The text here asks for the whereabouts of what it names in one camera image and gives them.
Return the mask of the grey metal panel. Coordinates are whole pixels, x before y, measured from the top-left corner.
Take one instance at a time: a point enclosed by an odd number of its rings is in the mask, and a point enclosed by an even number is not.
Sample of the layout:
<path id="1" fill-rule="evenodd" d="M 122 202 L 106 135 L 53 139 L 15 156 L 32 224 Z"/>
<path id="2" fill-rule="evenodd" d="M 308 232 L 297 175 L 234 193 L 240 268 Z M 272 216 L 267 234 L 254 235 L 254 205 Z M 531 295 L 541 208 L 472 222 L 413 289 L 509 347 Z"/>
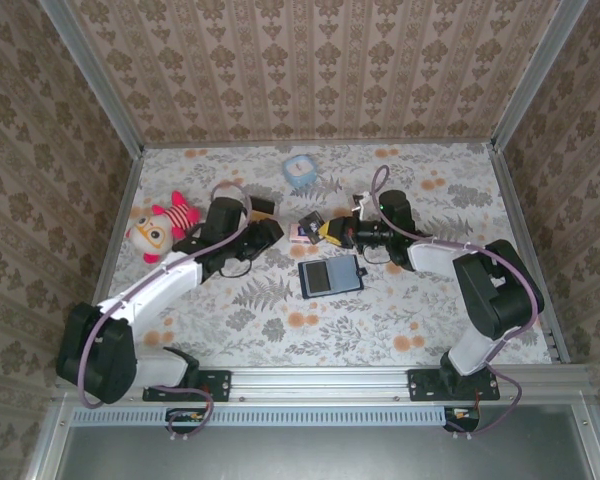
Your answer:
<path id="1" fill-rule="evenodd" d="M 158 426 L 43 428 L 26 480 L 600 480 L 600 412 L 523 406 L 472 437 L 439 427 L 214 426 L 174 439 Z"/>

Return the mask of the aluminium frame post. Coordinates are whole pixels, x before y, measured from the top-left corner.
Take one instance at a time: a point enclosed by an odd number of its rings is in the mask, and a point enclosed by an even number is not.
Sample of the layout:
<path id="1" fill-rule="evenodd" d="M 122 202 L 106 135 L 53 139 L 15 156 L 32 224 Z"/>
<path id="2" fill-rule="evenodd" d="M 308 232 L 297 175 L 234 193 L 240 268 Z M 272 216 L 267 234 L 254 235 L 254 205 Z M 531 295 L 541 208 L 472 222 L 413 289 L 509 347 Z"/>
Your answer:
<path id="1" fill-rule="evenodd" d="M 587 3 L 588 0 L 560 1 L 491 136 L 495 151 L 503 151 L 511 140 Z"/>
<path id="2" fill-rule="evenodd" d="M 122 144 L 136 161 L 142 156 L 144 141 L 128 114 L 122 96 L 116 92 L 102 62 L 79 25 L 68 0 L 40 0 L 71 57 L 114 127 Z"/>

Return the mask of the blue card holder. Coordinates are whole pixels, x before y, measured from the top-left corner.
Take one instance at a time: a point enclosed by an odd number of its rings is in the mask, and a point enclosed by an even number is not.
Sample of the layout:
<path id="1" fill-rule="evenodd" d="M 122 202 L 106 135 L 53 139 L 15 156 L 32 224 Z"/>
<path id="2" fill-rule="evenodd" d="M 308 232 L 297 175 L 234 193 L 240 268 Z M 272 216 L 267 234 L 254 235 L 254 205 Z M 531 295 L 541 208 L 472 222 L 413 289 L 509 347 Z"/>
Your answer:
<path id="1" fill-rule="evenodd" d="M 318 294 L 311 294 L 308 291 L 305 267 L 307 263 L 313 262 L 325 262 L 327 264 L 331 285 L 330 291 Z M 302 297 L 304 299 L 363 290 L 363 277 L 367 275 L 367 270 L 359 265 L 356 255 L 342 255 L 331 257 L 326 260 L 300 262 L 298 264 L 298 271 Z"/>

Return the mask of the yellow credit card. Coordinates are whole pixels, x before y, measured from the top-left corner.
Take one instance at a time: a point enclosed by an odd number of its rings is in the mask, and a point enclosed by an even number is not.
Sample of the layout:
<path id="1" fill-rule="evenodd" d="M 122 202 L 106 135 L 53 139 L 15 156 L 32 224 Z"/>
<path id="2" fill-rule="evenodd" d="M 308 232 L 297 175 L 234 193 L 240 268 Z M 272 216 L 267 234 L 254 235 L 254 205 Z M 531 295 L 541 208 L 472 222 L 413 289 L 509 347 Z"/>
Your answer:
<path id="1" fill-rule="evenodd" d="M 342 228 L 344 220 L 342 217 L 334 218 L 324 223 L 319 229 L 319 235 L 328 243 L 336 246 L 342 245 Z"/>

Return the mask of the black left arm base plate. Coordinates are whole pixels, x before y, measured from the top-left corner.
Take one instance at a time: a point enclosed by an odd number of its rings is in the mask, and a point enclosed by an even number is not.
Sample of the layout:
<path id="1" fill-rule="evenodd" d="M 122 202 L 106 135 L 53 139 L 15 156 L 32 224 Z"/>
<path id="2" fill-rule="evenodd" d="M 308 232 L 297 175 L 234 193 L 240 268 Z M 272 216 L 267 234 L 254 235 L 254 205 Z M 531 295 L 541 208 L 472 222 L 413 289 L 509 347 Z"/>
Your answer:
<path id="1" fill-rule="evenodd" d="M 201 402 L 205 398 L 192 392 L 192 389 L 204 391 L 214 401 L 227 402 L 232 384 L 232 373 L 229 370 L 195 370 L 186 373 L 183 380 L 175 387 L 145 388 L 142 399 L 145 402 Z"/>

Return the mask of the floral table cover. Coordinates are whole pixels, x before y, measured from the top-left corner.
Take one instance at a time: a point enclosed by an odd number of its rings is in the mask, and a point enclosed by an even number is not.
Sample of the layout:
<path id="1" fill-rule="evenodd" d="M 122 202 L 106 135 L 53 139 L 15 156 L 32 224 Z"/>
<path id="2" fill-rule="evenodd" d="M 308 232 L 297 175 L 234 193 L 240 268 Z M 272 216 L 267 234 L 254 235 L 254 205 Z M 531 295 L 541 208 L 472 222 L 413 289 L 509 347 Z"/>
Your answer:
<path id="1" fill-rule="evenodd" d="M 297 155 L 317 167 L 316 181 L 302 188 L 282 172 Z M 312 211 L 325 219 L 347 214 L 353 195 L 370 186 L 381 165 L 390 169 L 388 187 L 406 194 L 423 232 L 479 245 L 512 239 L 481 143 L 153 149 L 144 154 L 130 216 L 168 205 L 173 191 L 206 209 L 217 191 L 274 201 L 289 230 Z M 206 367 L 435 365 L 467 328 L 454 280 L 408 272 L 380 248 L 360 258 L 367 270 L 363 290 L 304 299 L 298 264 L 339 254 L 328 243 L 283 238 L 255 261 L 231 261 L 161 312 L 144 343 L 177 348 Z"/>

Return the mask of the aluminium front frame rail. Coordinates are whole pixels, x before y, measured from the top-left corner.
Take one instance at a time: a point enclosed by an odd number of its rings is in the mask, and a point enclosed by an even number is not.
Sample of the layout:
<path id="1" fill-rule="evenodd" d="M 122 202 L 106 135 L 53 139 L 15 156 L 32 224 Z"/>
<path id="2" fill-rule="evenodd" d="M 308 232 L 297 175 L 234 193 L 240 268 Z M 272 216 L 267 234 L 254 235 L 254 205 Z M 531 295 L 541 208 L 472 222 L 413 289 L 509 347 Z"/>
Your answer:
<path id="1" fill-rule="evenodd" d="M 434 395 L 411 379 L 411 366 L 403 367 L 254 367 L 234 368 L 221 386 L 229 403 L 345 404 L 406 403 L 421 394 L 434 403 Z M 592 394 L 586 368 L 573 364 L 497 365 L 489 386 L 498 388 L 500 402 L 515 398 L 522 389 L 528 404 L 570 403 Z"/>

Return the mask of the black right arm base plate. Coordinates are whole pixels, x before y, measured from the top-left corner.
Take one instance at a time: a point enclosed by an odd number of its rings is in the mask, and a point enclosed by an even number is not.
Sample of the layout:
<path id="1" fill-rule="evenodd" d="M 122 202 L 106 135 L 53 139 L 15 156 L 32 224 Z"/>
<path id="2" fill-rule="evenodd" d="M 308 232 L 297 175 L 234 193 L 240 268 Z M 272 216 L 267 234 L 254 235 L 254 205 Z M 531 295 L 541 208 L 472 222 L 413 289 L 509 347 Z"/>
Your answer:
<path id="1" fill-rule="evenodd" d="M 442 367 L 411 369 L 407 379 L 410 400 L 414 402 L 500 399 L 496 377 L 486 368 L 469 376 Z"/>

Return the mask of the light blue alarm clock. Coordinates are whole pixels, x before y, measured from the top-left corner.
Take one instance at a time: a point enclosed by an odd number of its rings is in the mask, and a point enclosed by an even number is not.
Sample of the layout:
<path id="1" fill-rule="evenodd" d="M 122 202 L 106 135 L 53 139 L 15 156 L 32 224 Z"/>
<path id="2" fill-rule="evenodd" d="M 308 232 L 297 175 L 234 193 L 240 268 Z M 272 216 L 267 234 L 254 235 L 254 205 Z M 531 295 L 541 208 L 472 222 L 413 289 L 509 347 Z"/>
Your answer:
<path id="1" fill-rule="evenodd" d="M 297 155 L 287 159 L 282 165 L 282 172 L 293 188 L 302 188 L 317 179 L 316 164 L 307 155 Z"/>

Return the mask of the red yellow black box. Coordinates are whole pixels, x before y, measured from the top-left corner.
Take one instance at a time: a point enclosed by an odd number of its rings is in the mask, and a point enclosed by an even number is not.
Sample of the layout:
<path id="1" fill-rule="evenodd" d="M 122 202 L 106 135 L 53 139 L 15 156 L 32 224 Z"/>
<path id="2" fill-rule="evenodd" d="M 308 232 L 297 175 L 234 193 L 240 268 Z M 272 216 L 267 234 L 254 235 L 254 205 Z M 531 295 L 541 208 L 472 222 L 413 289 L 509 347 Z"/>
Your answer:
<path id="1" fill-rule="evenodd" d="M 264 219 L 273 219 L 276 214 L 276 204 L 274 201 L 250 196 L 251 215 L 250 222 L 256 222 Z"/>

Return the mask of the pink and white plush toy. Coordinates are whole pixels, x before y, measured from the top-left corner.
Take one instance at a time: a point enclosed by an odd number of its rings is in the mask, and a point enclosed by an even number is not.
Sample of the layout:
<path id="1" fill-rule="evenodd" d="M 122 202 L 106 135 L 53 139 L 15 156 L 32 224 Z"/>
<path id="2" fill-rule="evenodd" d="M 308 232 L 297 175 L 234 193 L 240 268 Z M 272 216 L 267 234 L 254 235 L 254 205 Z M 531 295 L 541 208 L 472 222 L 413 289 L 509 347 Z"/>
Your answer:
<path id="1" fill-rule="evenodd" d="M 179 191 L 171 194 L 171 205 L 153 205 L 127 230 L 126 238 L 147 264 L 158 263 L 200 221 L 200 211 Z"/>

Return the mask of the dark glossy credit card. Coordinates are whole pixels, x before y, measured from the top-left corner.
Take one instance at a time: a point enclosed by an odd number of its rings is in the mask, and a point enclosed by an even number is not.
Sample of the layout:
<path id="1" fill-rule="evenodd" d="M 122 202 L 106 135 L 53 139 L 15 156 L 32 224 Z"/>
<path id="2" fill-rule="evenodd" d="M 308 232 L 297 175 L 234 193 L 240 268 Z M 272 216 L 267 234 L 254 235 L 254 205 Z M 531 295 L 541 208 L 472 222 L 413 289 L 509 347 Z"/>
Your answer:
<path id="1" fill-rule="evenodd" d="M 331 290 L 328 268 L 325 262 L 307 263 L 305 273 L 308 291 L 311 294 L 318 294 Z"/>

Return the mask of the aluminium side rail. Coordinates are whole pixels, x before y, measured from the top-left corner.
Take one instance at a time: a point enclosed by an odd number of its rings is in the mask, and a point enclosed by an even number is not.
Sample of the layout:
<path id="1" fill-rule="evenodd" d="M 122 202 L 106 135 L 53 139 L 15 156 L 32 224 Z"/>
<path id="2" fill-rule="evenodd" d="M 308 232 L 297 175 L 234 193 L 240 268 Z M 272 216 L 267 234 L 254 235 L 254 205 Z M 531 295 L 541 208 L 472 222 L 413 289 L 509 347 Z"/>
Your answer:
<path id="1" fill-rule="evenodd" d="M 527 270 L 535 280 L 545 300 L 545 308 L 539 315 L 539 322 L 552 362 L 569 364 L 571 358 L 504 154 L 491 143 L 487 143 L 486 147 L 500 189 L 502 201 L 507 212 L 513 237 L 518 247 L 519 255 L 526 265 Z"/>
<path id="2" fill-rule="evenodd" d="M 125 235 L 127 221 L 129 219 L 135 193 L 139 185 L 143 167 L 143 154 L 144 152 L 140 151 L 140 154 L 131 162 L 129 176 L 120 200 L 116 220 L 111 230 L 109 244 L 93 294 L 92 301 L 94 303 L 98 303 L 99 301 L 106 299 L 110 289 L 117 258 Z"/>

